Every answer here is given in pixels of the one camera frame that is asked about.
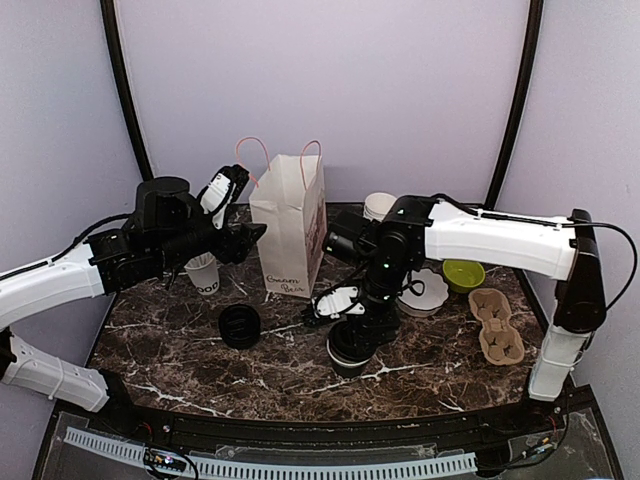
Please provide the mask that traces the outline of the black paper coffee cup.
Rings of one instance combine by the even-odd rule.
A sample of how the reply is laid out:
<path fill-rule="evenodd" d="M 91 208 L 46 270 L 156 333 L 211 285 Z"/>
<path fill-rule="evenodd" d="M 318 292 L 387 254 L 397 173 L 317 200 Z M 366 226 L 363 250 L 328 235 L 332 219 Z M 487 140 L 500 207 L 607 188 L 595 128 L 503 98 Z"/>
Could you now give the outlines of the black paper coffee cup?
<path fill-rule="evenodd" d="M 371 348 L 360 345 L 340 325 L 330 330 L 326 350 L 335 373 L 347 379 L 360 376 L 375 353 Z"/>

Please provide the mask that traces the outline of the stack of paper coffee cups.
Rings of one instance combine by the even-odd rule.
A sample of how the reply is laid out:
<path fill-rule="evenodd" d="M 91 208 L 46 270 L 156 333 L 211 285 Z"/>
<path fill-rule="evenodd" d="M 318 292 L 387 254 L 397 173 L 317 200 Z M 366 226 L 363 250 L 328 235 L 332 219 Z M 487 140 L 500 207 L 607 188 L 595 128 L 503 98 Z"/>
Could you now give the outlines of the stack of paper coffee cups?
<path fill-rule="evenodd" d="M 363 217 L 368 220 L 381 222 L 389 210 L 393 207 L 397 198 L 386 192 L 375 192 L 369 194 L 363 206 Z"/>

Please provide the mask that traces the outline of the stack of black cup lids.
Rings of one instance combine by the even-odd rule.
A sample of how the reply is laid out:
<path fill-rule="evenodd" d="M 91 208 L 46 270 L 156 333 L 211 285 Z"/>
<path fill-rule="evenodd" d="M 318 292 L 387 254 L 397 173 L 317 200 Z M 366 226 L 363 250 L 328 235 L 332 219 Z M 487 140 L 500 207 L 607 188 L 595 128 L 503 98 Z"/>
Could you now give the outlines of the stack of black cup lids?
<path fill-rule="evenodd" d="M 252 306 L 234 304 L 220 313 L 218 328 L 220 337 L 227 346 L 246 350 L 259 341 L 261 318 Z"/>

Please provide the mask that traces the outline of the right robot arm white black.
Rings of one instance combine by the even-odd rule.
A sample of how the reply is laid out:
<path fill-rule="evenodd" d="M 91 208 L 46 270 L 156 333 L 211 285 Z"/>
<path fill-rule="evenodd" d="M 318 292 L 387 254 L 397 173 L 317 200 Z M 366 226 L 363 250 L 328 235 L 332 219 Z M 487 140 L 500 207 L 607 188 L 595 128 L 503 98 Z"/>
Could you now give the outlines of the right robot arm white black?
<path fill-rule="evenodd" d="M 326 252 L 364 265 L 356 301 L 331 331 L 328 351 L 354 372 L 377 348 L 394 340 L 393 311 L 409 272 L 425 260 L 464 260 L 501 265 L 557 281 L 556 310 L 529 377 L 528 397 L 510 413 L 521 434 L 534 432 L 554 401 L 587 339 L 604 323 L 606 301 L 597 224 L 576 209 L 569 217 L 535 217 L 473 209 L 444 194 L 398 198 L 380 222 L 342 212 L 330 224 Z"/>

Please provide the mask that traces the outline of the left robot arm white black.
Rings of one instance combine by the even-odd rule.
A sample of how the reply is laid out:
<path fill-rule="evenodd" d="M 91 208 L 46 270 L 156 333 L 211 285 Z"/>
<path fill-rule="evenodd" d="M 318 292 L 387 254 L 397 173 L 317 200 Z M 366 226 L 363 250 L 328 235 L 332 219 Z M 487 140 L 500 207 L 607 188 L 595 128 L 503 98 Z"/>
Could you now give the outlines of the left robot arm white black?
<path fill-rule="evenodd" d="M 135 209 L 85 229 L 62 252 L 1 276 L 1 381 L 72 403 L 120 436 L 141 427 L 119 377 L 66 362 L 11 332 L 17 321 L 76 300 L 124 291 L 151 278 L 174 282 L 192 259 L 210 254 L 240 264 L 265 233 L 263 224 L 229 226 L 226 209 L 249 182 L 235 164 L 222 167 L 192 195 L 187 180 L 158 177 L 136 190 Z"/>

